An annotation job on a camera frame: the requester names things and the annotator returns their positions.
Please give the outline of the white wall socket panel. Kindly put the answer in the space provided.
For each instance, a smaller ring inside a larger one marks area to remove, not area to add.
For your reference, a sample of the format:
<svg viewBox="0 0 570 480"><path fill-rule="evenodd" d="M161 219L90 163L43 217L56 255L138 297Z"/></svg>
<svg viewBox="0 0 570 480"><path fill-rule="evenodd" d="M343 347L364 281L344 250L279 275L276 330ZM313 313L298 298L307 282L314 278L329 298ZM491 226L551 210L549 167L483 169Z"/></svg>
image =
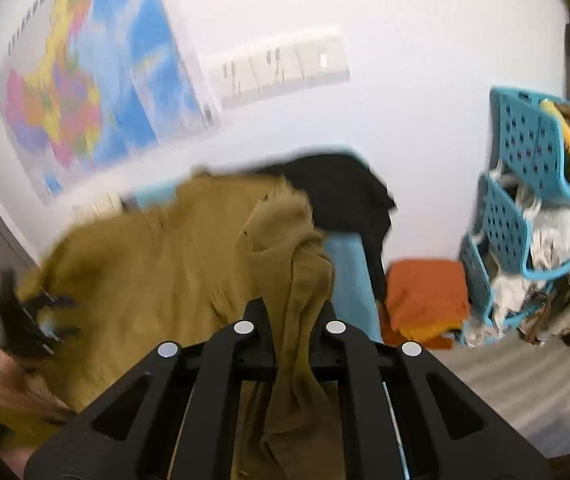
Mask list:
<svg viewBox="0 0 570 480"><path fill-rule="evenodd" d="M223 108L350 79L343 40L332 37L275 47L235 58L209 70Z"/></svg>

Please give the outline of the blue plastic basket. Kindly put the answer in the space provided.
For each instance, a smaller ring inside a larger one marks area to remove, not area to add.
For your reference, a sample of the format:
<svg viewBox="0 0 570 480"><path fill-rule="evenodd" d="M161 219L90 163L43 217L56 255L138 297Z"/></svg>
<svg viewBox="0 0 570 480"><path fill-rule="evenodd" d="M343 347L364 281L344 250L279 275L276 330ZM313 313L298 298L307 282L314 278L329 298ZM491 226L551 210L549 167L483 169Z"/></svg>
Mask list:
<svg viewBox="0 0 570 480"><path fill-rule="evenodd" d="M569 156L562 126L541 108L558 96L510 87L490 91L498 160L544 202L570 204Z"/></svg>
<svg viewBox="0 0 570 480"><path fill-rule="evenodd" d="M481 182L481 234L501 271L530 282L568 274L570 206L542 200L513 174L486 172Z"/></svg>
<svg viewBox="0 0 570 480"><path fill-rule="evenodd" d="M469 318L458 334L464 346L476 348L499 341L543 307L550 285L505 274L483 233L468 233L463 238L460 261L470 305Z"/></svg>

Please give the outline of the olive brown jacket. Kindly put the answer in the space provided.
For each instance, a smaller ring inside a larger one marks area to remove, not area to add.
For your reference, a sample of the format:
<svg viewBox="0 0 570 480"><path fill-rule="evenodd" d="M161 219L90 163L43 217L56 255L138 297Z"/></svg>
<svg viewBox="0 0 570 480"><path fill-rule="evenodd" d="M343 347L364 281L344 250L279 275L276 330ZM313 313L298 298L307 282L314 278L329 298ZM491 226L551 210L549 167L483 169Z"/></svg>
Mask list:
<svg viewBox="0 0 570 480"><path fill-rule="evenodd" d="M345 474L336 389L309 363L310 338L334 288L306 193L271 176L199 174L166 206L118 214L70 231L21 282L72 298L75 325L35 370L82 410L156 344L208 340L251 300L267 309L273 386L242 389L233 474L238 479L340 479Z"/></svg>

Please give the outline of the top blue plastic basket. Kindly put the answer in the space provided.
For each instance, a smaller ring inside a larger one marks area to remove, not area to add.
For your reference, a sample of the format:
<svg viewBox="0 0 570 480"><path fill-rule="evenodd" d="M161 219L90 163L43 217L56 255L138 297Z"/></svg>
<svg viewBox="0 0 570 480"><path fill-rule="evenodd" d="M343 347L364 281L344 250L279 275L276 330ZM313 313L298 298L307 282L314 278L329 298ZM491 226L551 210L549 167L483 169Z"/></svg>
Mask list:
<svg viewBox="0 0 570 480"><path fill-rule="evenodd" d="M490 91L498 160L544 202L570 204L569 156L562 126L541 108L558 96L510 87Z"/></svg>

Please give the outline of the middle blue plastic basket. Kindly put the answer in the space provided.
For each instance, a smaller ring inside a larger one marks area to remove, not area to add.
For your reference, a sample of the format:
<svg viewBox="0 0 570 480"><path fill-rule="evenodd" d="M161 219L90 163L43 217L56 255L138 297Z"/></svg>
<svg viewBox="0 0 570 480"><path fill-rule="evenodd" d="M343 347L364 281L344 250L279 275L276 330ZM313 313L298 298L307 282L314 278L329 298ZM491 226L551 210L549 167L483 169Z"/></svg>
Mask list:
<svg viewBox="0 0 570 480"><path fill-rule="evenodd" d="M501 271L530 282L568 274L570 206L542 200L513 174L486 172L481 182L481 234Z"/></svg>

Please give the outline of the orange folded cloth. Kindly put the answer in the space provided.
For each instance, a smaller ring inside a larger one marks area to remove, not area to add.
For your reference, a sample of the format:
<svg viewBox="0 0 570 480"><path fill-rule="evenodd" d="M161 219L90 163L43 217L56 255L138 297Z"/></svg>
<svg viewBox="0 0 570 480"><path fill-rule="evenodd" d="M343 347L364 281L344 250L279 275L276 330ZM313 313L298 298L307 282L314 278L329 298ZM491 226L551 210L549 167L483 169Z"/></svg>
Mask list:
<svg viewBox="0 0 570 480"><path fill-rule="evenodd" d="M416 341L428 350L450 350L452 333L463 328L469 312L460 261L402 259L390 264L386 297L378 306L381 337L388 346Z"/></svg>

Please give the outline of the teal bed sheet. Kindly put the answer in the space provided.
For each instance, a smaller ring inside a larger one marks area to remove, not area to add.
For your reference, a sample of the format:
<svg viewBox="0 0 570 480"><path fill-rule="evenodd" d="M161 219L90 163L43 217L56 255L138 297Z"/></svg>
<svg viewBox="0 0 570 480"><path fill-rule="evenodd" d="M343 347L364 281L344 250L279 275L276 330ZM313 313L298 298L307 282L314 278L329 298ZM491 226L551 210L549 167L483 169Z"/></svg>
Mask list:
<svg viewBox="0 0 570 480"><path fill-rule="evenodd" d="M175 199L178 180L138 188L119 196L125 210L167 205ZM329 232L324 250L335 268L332 296L337 318L363 330L374 342L383 342L370 272L358 233Z"/></svg>

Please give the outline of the colourful wall map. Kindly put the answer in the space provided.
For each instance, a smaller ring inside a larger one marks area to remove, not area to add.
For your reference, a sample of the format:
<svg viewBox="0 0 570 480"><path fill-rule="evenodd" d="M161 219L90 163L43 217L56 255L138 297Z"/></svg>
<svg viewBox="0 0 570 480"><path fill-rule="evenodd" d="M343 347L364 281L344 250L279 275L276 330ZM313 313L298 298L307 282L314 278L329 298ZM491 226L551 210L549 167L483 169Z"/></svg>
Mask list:
<svg viewBox="0 0 570 480"><path fill-rule="evenodd" d="M0 67L0 113L36 195L215 122L165 0L36 0Z"/></svg>

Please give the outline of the bottom blue plastic basket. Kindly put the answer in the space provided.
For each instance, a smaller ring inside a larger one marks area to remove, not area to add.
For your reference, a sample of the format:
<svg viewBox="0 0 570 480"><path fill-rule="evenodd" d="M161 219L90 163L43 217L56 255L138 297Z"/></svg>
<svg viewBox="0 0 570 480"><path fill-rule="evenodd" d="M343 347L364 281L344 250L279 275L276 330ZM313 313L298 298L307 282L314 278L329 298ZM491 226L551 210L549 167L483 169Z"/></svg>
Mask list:
<svg viewBox="0 0 570 480"><path fill-rule="evenodd" d="M463 238L460 261L470 305L469 318L458 334L464 346L476 348L499 341L543 307L550 285L505 274L483 233L468 233Z"/></svg>

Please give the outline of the black garment on bed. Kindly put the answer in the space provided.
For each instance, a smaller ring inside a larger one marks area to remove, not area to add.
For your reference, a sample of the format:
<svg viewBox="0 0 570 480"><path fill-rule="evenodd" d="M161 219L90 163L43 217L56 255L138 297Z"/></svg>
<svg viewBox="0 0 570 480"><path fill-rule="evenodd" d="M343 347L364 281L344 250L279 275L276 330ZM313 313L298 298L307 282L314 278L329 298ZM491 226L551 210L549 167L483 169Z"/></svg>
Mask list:
<svg viewBox="0 0 570 480"><path fill-rule="evenodd" d="M374 297L383 301L387 286L381 253L396 202L370 168L351 154L326 153L263 166L256 172L283 177L305 192L319 228L361 237Z"/></svg>

